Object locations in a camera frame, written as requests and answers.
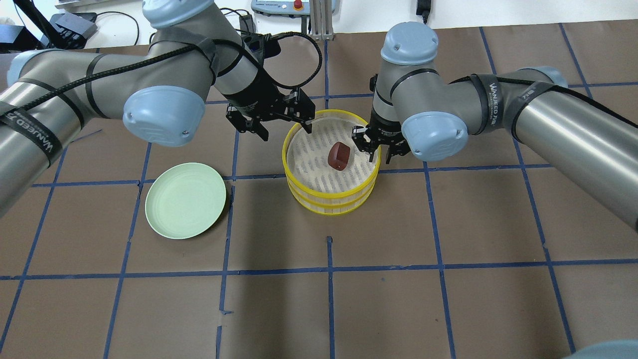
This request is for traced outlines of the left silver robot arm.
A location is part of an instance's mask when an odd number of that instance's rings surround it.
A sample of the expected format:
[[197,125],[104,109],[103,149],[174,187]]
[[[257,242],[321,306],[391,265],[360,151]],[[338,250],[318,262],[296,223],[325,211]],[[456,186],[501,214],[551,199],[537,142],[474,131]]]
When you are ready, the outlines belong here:
[[200,127],[215,88],[228,120],[267,141],[265,121],[312,131],[315,103],[289,95],[249,50],[213,0],[144,0],[157,33],[147,55],[60,49],[16,55],[1,94],[1,213],[6,214],[94,118],[122,120],[140,139],[184,146]]

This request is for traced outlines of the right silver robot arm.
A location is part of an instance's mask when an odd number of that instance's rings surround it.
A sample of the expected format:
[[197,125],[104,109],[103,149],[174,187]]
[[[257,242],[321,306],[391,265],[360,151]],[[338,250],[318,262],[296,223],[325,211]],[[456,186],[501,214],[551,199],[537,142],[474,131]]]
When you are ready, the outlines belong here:
[[460,152],[470,136],[506,130],[606,209],[637,228],[637,125],[567,88],[556,68],[471,74],[447,84],[435,66],[439,39],[421,22],[386,34],[371,78],[369,124],[351,137],[361,152],[380,145],[423,162]]

